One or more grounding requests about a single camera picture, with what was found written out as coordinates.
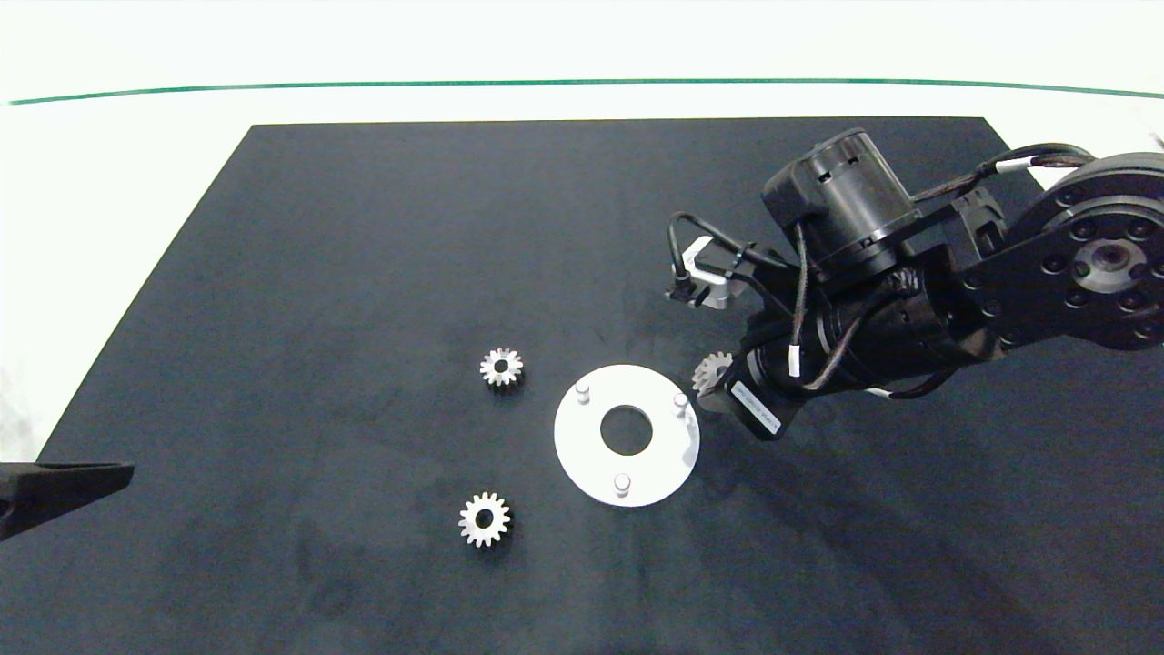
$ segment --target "small spur gear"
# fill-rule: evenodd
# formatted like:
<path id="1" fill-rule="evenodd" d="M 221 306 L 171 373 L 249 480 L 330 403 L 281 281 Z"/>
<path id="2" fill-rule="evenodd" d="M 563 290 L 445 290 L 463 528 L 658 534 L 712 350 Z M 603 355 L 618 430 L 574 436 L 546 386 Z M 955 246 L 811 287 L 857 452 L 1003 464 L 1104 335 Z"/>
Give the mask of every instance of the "small spur gear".
<path id="1" fill-rule="evenodd" d="M 511 390 L 521 384 L 524 366 L 525 363 L 517 351 L 494 349 L 481 363 L 481 379 L 494 391 Z"/>
<path id="2" fill-rule="evenodd" d="M 703 358 L 703 362 L 695 368 L 695 376 L 691 376 L 691 383 L 695 383 L 691 389 L 703 394 L 715 387 L 731 363 L 731 355 L 724 353 L 714 353 Z"/>
<path id="3" fill-rule="evenodd" d="M 485 527 L 481 527 L 477 519 L 483 513 L 488 512 L 488 522 L 482 518 L 480 524 L 485 524 Z M 508 533 L 509 528 L 505 524 L 510 522 L 509 507 L 505 506 L 505 499 L 498 499 L 496 493 L 490 494 L 484 492 L 481 496 L 474 496 L 473 500 L 464 504 L 464 510 L 461 511 L 461 520 L 456 524 L 461 528 L 461 536 L 467 537 L 464 543 L 474 543 L 477 548 L 482 546 L 490 547 L 495 541 L 502 540 L 502 533 Z"/>

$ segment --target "black cable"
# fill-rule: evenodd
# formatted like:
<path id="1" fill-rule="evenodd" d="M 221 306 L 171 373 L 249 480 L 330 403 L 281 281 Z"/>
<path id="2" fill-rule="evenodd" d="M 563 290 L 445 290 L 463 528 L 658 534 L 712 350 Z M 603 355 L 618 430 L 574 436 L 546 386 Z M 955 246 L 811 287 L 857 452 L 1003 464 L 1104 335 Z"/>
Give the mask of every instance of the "black cable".
<path id="1" fill-rule="evenodd" d="M 840 336 L 840 341 L 837 342 L 837 347 L 832 349 L 831 354 L 829 354 L 829 359 L 824 362 L 824 368 L 821 369 L 821 375 L 816 377 L 816 380 L 804 385 L 805 391 L 816 392 L 821 390 L 821 387 L 829 384 L 832 375 L 836 373 L 837 368 L 840 366 L 840 358 L 843 358 L 845 356 L 845 351 L 849 350 L 850 342 L 853 341 L 853 337 L 857 336 L 857 332 L 860 330 L 861 325 L 865 323 L 865 319 L 896 297 L 896 293 L 883 293 L 865 302 L 865 306 L 861 307 L 861 309 L 857 313 L 857 316 L 853 318 L 853 321 L 849 323 L 849 327 L 846 327 L 845 333 Z"/>
<path id="2" fill-rule="evenodd" d="M 804 326 L 804 305 L 808 302 L 808 245 L 804 242 L 804 226 L 796 221 L 796 251 L 800 254 L 800 275 L 796 280 L 796 308 L 793 311 L 793 337 L 789 346 L 799 347 Z"/>
<path id="3" fill-rule="evenodd" d="M 954 191 L 957 191 L 959 195 L 965 194 L 982 179 L 986 179 L 992 175 L 996 175 L 998 168 L 995 166 L 999 162 L 1021 159 L 1025 157 L 1034 157 L 1031 159 L 1032 166 L 1048 168 L 1077 168 L 1095 161 L 1095 157 L 1091 152 L 1078 145 L 1072 145 L 1071 143 L 1035 143 L 1032 145 L 1023 145 L 1022 148 L 999 152 L 998 155 L 994 155 L 974 166 L 973 172 L 960 175 L 953 179 L 943 181 L 937 186 L 927 188 L 925 191 L 913 195 L 910 199 L 918 202 Z"/>
<path id="4" fill-rule="evenodd" d="M 793 308 L 793 335 L 788 341 L 788 376 L 800 378 L 800 341 L 804 327 L 804 314 L 808 304 L 808 244 L 804 241 L 804 226 L 796 221 L 796 251 L 800 254 L 800 275 L 796 276 L 796 306 Z"/>
<path id="5" fill-rule="evenodd" d="M 717 243 L 731 249 L 732 251 L 741 252 L 744 258 L 751 261 L 752 263 L 755 263 L 758 265 L 767 265 L 769 268 L 785 269 L 785 270 L 795 268 L 793 264 L 788 263 L 782 258 L 769 256 L 764 251 L 755 249 L 750 243 L 745 243 L 744 241 L 729 236 L 726 233 L 724 233 L 715 225 L 711 225 L 710 222 L 703 220 L 702 218 L 695 214 L 680 211 L 672 214 L 670 222 L 667 225 L 667 241 L 668 244 L 670 245 L 670 259 L 672 264 L 675 266 L 676 279 L 687 278 L 690 276 L 690 273 L 687 270 L 687 266 L 683 264 L 683 255 L 679 250 L 679 237 L 675 235 L 675 225 L 679 223 L 679 221 L 681 220 L 686 220 L 691 225 L 698 227 L 700 229 L 703 229 L 704 232 L 710 234 L 711 237 L 715 238 Z"/>
<path id="6" fill-rule="evenodd" d="M 917 385 L 911 390 L 906 390 L 902 392 L 889 392 L 889 396 L 887 398 L 889 398 L 890 400 L 914 400 L 922 398 L 924 396 L 929 396 L 935 390 L 944 385 L 945 382 L 949 380 L 951 377 L 953 377 L 953 375 L 957 371 L 958 371 L 957 368 L 944 369 L 930 376 L 929 378 L 923 380 L 922 384 Z"/>

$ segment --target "gear hole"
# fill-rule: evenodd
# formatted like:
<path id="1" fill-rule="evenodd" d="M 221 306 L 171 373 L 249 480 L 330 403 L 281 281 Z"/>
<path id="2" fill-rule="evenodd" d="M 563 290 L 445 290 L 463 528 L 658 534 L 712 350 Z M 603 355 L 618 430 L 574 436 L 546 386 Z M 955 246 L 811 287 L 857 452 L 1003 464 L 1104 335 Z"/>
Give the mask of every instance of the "gear hole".
<path id="1" fill-rule="evenodd" d="M 638 455 L 651 446 L 651 420 L 637 407 L 622 405 L 602 418 L 602 441 L 618 455 Z"/>

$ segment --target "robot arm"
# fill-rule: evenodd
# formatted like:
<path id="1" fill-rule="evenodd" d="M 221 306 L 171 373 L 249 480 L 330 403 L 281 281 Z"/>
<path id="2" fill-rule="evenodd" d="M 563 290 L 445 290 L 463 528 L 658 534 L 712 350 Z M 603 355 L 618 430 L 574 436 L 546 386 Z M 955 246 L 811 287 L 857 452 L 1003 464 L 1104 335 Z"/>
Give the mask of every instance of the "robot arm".
<path id="1" fill-rule="evenodd" d="M 1036 165 L 1077 170 L 1006 220 L 978 183 Z M 762 197 L 800 261 L 686 213 L 668 232 L 668 297 L 722 308 L 751 287 L 764 299 L 731 365 L 698 397 L 761 440 L 781 437 L 815 397 L 920 398 L 963 366 L 1060 335 L 1116 350 L 1164 343 L 1162 154 L 1095 159 L 1044 143 L 910 195 L 853 129 L 785 166 Z M 710 236 L 681 255 L 682 221 Z M 883 390 L 922 376 L 913 390 Z"/>

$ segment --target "green line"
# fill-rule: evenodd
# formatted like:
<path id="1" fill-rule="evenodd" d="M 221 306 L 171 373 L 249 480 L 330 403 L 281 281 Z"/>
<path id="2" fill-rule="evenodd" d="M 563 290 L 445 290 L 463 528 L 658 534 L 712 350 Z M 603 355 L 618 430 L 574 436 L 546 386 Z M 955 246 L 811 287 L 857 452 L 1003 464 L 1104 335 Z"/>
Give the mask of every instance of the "green line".
<path id="1" fill-rule="evenodd" d="M 1164 93 L 1150 91 L 1126 91 L 1122 88 L 1092 88 L 1087 86 L 1059 86 L 1055 84 L 1022 84 L 1017 81 L 972 81 L 964 79 L 892 79 L 892 78 L 837 78 L 837 77 L 724 77 L 724 78 L 643 78 L 643 79 L 449 79 L 414 81 L 277 81 L 270 84 L 207 84 L 201 86 L 162 86 L 157 88 L 127 88 L 76 93 L 72 95 L 49 95 L 9 100 L 9 105 L 36 105 L 64 100 L 91 100 L 119 95 L 151 95 L 155 93 L 191 93 L 196 91 L 250 91 L 256 88 L 360 88 L 389 86 L 597 86 L 611 84 L 909 84 L 915 86 L 977 86 L 987 88 L 1021 88 L 1024 91 L 1060 91 L 1065 93 L 1090 93 L 1095 95 L 1124 95 L 1164 100 Z"/>

